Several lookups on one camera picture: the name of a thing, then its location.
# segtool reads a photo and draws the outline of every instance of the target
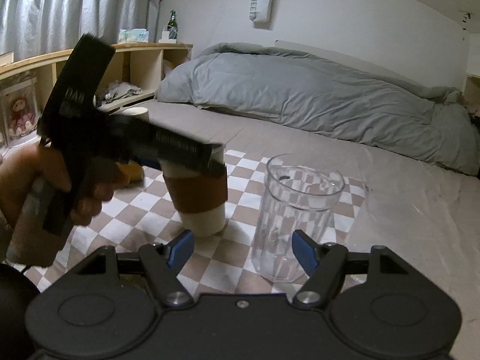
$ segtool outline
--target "stuffed animal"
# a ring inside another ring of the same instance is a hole
[[[10,114],[9,134],[11,138],[20,138],[35,128],[35,114],[30,110],[24,96],[13,102]]]

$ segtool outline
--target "headboard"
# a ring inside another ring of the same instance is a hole
[[[407,81],[415,85],[420,85],[414,80],[408,79],[398,73],[395,73],[392,70],[373,64],[372,62],[362,61],[361,59],[342,54],[341,52],[336,52],[332,50],[321,49],[318,47],[307,46],[305,44],[285,42],[283,40],[276,40],[275,47],[280,47],[283,49],[289,50],[298,50],[304,51],[306,53],[313,54],[314,56],[319,56],[321,58],[330,59],[331,61],[350,66],[351,68],[358,69],[360,71],[366,71],[372,74],[378,74],[381,76],[387,76],[391,78],[396,78],[399,80]]]

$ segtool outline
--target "hand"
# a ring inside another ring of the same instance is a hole
[[[0,210],[11,227],[15,228],[27,193],[39,176],[61,191],[71,189],[62,153],[52,148],[26,146],[7,157],[0,166]],[[111,200],[115,188],[126,185],[127,179],[122,174],[115,183],[95,185],[91,196],[81,199],[70,212],[73,223],[88,226],[92,217],[100,214],[102,202]]]

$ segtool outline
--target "clear plastic cup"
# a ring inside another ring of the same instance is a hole
[[[338,171],[326,172],[299,164],[294,154],[272,157],[266,167],[251,260],[255,270],[267,280],[291,283],[304,273],[293,255],[293,232],[301,229],[320,242],[345,182]]]

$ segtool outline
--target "curtain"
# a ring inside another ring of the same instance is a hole
[[[114,44],[133,28],[156,42],[159,13],[160,0],[0,0],[0,54],[18,61],[70,49],[86,32]]]

